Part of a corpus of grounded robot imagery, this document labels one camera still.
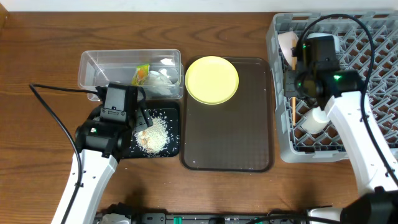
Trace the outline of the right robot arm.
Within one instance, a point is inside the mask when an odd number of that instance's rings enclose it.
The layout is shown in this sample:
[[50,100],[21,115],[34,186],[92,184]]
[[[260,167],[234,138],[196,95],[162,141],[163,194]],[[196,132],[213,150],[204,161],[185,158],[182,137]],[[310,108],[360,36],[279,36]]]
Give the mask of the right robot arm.
[[295,70],[284,75],[286,97],[314,98],[337,130],[354,170],[359,198],[345,208],[308,211],[312,223],[397,223],[397,161],[374,119],[365,84],[341,70],[333,35],[300,40]]

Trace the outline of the green snack wrapper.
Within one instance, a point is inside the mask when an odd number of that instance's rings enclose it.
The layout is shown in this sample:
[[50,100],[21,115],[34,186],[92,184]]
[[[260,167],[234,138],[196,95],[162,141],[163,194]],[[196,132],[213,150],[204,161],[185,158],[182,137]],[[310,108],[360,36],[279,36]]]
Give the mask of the green snack wrapper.
[[131,84],[141,86],[145,83],[150,72],[150,65],[143,64],[136,67],[136,72],[132,78]]

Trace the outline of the small white cup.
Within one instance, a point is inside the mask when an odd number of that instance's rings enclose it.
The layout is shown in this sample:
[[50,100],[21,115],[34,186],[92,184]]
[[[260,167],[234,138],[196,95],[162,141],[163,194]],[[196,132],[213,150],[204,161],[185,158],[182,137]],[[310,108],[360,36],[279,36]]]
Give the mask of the small white cup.
[[312,108],[310,111],[306,112],[304,116],[305,121],[301,125],[301,128],[310,134],[322,132],[330,122],[330,119],[320,107]]

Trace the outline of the pink bowl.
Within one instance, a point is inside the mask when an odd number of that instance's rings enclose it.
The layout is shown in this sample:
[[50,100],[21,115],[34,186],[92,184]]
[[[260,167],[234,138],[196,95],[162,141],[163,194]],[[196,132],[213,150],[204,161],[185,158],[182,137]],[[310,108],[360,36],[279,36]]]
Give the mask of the pink bowl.
[[292,67],[293,70],[295,70],[297,58],[293,56],[292,50],[294,47],[296,47],[299,38],[297,37],[296,33],[292,31],[279,34],[277,37],[280,49],[287,63]]

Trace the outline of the wooden chopstick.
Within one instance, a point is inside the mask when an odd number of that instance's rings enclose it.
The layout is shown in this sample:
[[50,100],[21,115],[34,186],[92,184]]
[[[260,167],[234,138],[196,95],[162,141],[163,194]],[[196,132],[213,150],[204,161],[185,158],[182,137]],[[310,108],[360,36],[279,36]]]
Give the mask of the wooden chopstick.
[[[292,56],[292,68],[296,70],[297,58]],[[296,97],[292,97],[292,126],[296,125]]]

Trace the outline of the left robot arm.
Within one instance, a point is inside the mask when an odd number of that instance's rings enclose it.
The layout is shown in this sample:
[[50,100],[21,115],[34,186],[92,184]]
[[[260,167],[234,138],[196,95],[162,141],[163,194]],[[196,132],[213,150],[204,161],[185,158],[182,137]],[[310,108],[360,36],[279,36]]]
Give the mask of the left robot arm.
[[153,125],[143,87],[110,83],[96,90],[101,104],[76,129],[76,153],[53,223],[92,223],[134,132]]

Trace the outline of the light blue bowl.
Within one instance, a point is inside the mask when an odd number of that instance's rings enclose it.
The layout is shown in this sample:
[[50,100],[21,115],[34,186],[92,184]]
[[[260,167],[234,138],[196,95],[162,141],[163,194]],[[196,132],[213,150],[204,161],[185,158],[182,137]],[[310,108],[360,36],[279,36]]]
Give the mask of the light blue bowl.
[[312,33],[307,36],[308,39],[316,38],[316,37],[326,37],[326,36],[332,36],[334,40],[334,45],[335,45],[335,52],[340,51],[340,40],[336,35],[332,34],[326,34],[326,33]]

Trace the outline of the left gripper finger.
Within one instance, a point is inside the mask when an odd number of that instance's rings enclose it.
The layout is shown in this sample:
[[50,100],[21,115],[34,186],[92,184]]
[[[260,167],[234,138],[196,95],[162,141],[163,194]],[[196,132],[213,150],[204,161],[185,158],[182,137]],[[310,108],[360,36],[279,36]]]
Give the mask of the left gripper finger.
[[135,127],[134,132],[139,133],[147,129],[146,119],[141,111],[141,109],[137,109],[135,113]]
[[146,103],[141,103],[141,112],[147,127],[153,126],[152,117],[149,114]]

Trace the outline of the white tissue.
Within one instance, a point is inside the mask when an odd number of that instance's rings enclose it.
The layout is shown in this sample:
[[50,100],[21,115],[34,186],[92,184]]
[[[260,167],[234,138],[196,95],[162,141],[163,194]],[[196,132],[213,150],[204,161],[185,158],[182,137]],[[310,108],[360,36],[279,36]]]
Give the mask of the white tissue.
[[145,85],[149,86],[149,91],[153,95],[170,95],[171,91],[168,88],[172,84],[169,78],[160,72],[151,70],[144,82]]

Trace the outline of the pile of rice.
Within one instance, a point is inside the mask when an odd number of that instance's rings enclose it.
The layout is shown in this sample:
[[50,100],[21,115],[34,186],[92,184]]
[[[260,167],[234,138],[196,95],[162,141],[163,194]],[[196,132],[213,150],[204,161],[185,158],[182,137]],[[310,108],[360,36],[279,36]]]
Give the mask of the pile of rice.
[[157,154],[170,142],[166,120],[161,117],[152,118],[153,125],[134,134],[137,145],[144,152]]

